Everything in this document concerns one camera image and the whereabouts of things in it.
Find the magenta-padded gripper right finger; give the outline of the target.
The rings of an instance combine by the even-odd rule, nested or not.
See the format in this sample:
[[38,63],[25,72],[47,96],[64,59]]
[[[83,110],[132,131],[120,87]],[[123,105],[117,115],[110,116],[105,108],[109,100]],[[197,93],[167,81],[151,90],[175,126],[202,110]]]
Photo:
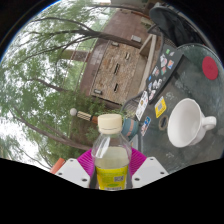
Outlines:
[[136,149],[132,149],[129,164],[128,188],[140,188],[168,175],[165,168],[155,157],[146,157]]

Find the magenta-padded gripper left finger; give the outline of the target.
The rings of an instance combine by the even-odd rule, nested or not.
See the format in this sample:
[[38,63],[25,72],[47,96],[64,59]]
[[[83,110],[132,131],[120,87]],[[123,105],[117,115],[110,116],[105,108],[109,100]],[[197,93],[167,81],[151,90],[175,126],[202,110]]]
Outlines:
[[78,186],[94,189],[97,177],[91,151],[88,150],[77,159],[60,159],[54,166],[54,174]]

